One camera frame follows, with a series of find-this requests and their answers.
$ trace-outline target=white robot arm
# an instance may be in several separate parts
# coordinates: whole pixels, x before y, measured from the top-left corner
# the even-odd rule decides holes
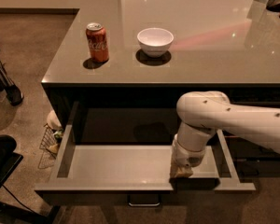
[[[181,172],[203,159],[205,146],[220,129],[280,154],[280,108],[232,105],[219,91],[189,92],[177,102],[181,118],[173,142],[173,162]]]

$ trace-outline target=can top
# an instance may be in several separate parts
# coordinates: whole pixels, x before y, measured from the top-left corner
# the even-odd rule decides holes
[[[103,28],[103,26],[100,23],[92,22],[89,23],[86,28],[90,31],[99,31]]]

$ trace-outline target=concrete floor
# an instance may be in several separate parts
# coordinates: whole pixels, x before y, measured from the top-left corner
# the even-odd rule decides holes
[[[34,192],[35,183],[49,179],[50,168],[39,168],[49,100],[40,81],[73,20],[72,15],[0,14],[0,58],[25,95],[11,106],[0,96],[0,134],[13,136],[24,156],[6,186],[27,206],[47,215],[50,206]],[[54,223],[280,223],[280,177],[254,180],[253,193],[180,192],[174,202],[156,208],[116,205],[63,206]],[[4,189],[0,201],[21,207]],[[26,223],[0,214],[0,223]]]

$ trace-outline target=gray countertop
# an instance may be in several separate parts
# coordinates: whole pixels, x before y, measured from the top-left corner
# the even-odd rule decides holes
[[[93,21],[109,42],[99,67],[89,63],[85,36]],[[143,58],[136,40],[148,27],[175,36],[159,61]],[[256,0],[86,0],[42,84],[280,86],[280,19]]]

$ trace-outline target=drawer handle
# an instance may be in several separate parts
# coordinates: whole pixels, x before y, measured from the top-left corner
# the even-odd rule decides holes
[[[158,202],[157,203],[132,203],[131,202],[131,195],[128,195],[128,204],[131,207],[157,207],[161,204],[161,196],[158,195]]]

